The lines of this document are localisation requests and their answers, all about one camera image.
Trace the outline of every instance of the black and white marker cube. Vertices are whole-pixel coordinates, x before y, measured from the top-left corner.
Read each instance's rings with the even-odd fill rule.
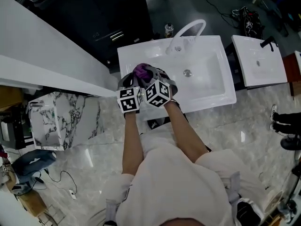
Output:
[[[145,101],[155,107],[161,107],[170,101],[169,84],[156,80],[145,90]]]
[[[142,102],[140,87],[133,87],[116,91],[117,102],[122,113],[138,111]]]

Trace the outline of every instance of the sink drain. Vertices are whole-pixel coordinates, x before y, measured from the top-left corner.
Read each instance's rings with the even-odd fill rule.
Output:
[[[184,74],[184,76],[186,76],[186,77],[192,76],[192,72],[191,72],[190,70],[184,70],[183,74]]]

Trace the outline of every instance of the black pants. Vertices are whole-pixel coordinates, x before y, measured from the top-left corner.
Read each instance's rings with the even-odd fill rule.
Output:
[[[275,123],[274,129],[284,134],[299,134],[301,132],[301,113],[278,114],[274,113],[274,121],[287,125]]]

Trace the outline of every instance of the bottle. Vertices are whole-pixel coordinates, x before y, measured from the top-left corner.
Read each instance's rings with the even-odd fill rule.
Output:
[[[165,38],[171,38],[173,36],[174,27],[171,23],[165,25]]]

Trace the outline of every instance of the white faucet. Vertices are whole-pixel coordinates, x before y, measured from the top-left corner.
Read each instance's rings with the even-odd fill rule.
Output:
[[[187,39],[186,37],[181,37],[183,33],[185,33],[188,29],[193,27],[194,25],[202,24],[201,28],[199,29],[197,35],[194,37],[193,40]],[[185,27],[183,27],[173,38],[171,41],[169,47],[166,49],[166,54],[175,54],[175,53],[185,53],[193,46],[195,41],[199,38],[200,34],[206,27],[206,21],[203,19],[195,20],[189,24],[187,24]]]

